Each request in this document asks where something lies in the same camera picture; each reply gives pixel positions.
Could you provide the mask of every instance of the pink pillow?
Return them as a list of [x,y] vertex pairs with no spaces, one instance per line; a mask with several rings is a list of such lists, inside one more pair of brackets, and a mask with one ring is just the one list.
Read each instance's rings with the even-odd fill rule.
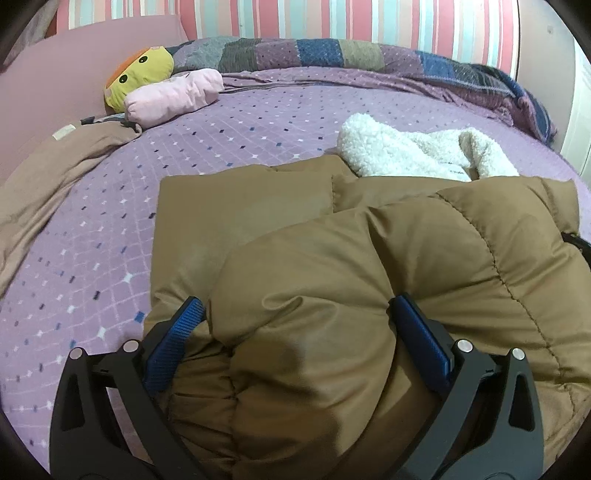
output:
[[61,127],[104,115],[105,82],[133,52],[185,41],[178,17],[160,15],[76,28],[25,49],[0,74],[0,184]]
[[222,91],[223,78],[217,70],[201,69],[175,75],[128,93],[124,100],[125,117],[144,129],[152,128],[210,105]]

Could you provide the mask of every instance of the stuffed toy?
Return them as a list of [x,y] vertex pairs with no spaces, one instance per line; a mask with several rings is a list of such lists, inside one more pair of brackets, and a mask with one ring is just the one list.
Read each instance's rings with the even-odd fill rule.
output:
[[125,97],[141,86],[167,80],[173,73],[172,55],[164,47],[140,50],[125,60],[106,83],[105,102],[115,113],[125,111]]

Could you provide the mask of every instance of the patterned bedsheet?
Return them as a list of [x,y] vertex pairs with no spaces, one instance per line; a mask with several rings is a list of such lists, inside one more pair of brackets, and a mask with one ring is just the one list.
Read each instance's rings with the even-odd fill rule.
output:
[[[403,131],[475,127],[499,142],[520,173],[575,179],[582,233],[590,238],[591,194],[576,173],[539,141],[496,120],[412,93],[350,86],[222,95],[208,108],[145,132],[87,174],[7,291],[0,305],[2,408],[36,458],[47,466],[51,411],[70,348],[99,353],[141,337],[150,309],[159,181],[318,156],[335,147],[340,125],[355,112]],[[139,449],[124,417],[122,427]]]

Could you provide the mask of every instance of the brown puffer jacket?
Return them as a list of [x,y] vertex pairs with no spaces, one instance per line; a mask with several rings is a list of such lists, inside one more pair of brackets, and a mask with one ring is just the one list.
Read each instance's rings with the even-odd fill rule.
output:
[[574,184],[357,179],[338,157],[163,180],[147,329],[207,303],[168,418],[214,478],[379,479],[438,405],[388,325],[526,351],[548,466],[589,411],[591,273]]

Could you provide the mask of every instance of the striped wall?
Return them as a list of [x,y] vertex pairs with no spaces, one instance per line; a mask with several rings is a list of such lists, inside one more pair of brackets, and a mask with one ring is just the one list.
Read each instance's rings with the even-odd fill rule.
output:
[[57,31],[178,14],[189,39],[354,38],[484,63],[515,77],[518,0],[62,0]]

